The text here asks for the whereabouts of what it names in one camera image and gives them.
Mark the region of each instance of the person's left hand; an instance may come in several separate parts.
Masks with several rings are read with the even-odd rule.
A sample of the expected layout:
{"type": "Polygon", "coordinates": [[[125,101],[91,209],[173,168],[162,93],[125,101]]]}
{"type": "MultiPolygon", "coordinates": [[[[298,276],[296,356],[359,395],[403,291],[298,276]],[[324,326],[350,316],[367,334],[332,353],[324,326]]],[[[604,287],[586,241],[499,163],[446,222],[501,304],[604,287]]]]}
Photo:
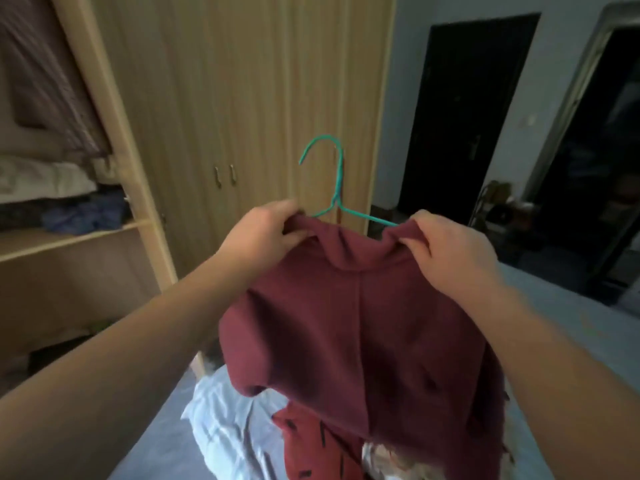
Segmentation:
{"type": "Polygon", "coordinates": [[[255,278],[275,266],[300,242],[307,230],[283,234],[284,222],[300,210],[294,200],[270,202],[251,209],[235,225],[216,253],[255,278]]]}

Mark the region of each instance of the forearm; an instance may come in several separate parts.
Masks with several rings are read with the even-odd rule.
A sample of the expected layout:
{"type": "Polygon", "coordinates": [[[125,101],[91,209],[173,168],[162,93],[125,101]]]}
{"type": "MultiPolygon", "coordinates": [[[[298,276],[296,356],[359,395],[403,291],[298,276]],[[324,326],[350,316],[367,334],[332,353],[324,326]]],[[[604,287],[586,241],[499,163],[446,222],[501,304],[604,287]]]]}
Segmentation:
{"type": "Polygon", "coordinates": [[[640,399],[514,290],[470,314],[491,343],[558,479],[640,478],[640,399]]]}
{"type": "Polygon", "coordinates": [[[106,478],[217,330],[247,278],[213,257],[0,401],[9,478],[106,478]]]}

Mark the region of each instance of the hand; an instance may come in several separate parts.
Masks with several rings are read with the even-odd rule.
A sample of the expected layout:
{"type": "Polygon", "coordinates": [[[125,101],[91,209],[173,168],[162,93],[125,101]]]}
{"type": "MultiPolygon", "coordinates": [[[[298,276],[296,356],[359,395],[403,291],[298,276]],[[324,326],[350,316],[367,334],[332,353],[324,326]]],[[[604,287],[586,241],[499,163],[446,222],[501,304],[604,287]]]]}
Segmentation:
{"type": "Polygon", "coordinates": [[[400,241],[411,250],[424,277],[436,290],[469,313],[467,307],[473,300],[502,287],[498,259],[484,234],[426,210],[411,218],[429,245],[414,239],[400,241]]]}
{"type": "Polygon", "coordinates": [[[249,279],[258,277],[311,235],[306,230],[282,233],[284,222],[299,210],[293,200],[251,209],[231,229],[216,255],[228,258],[232,266],[248,273],[249,279]]]}

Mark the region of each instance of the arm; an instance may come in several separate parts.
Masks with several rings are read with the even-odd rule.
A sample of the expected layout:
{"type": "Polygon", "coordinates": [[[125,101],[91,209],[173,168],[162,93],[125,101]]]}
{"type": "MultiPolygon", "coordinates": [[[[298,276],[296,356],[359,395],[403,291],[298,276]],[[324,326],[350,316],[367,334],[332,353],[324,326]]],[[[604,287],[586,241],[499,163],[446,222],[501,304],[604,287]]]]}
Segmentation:
{"type": "Polygon", "coordinates": [[[306,238],[282,234],[297,210],[253,209],[185,279],[2,398],[3,478],[107,478],[228,306],[306,238]]]}
{"type": "Polygon", "coordinates": [[[640,478],[640,396],[502,282],[483,234],[425,210],[412,218],[429,246],[403,242],[491,344],[556,478],[640,478]]]}

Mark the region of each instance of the door handle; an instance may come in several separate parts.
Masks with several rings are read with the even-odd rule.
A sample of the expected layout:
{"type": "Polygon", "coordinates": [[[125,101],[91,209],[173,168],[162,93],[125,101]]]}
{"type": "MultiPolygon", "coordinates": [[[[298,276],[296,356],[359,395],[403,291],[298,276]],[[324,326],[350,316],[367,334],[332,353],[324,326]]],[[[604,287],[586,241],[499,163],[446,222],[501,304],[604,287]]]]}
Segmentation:
{"type": "Polygon", "coordinates": [[[476,159],[476,152],[478,151],[478,146],[480,145],[480,135],[476,135],[474,140],[471,142],[471,151],[469,151],[469,160],[473,161],[476,159]]]}
{"type": "Polygon", "coordinates": [[[236,176],[236,168],[233,165],[229,165],[229,172],[231,173],[231,185],[235,185],[238,181],[236,176]]]}
{"type": "Polygon", "coordinates": [[[217,167],[217,166],[213,167],[213,173],[214,173],[214,174],[215,174],[215,176],[216,176],[216,186],[217,186],[219,189],[221,189],[221,188],[222,188],[222,181],[220,181],[220,172],[219,172],[219,170],[218,170],[218,167],[217,167]]]}

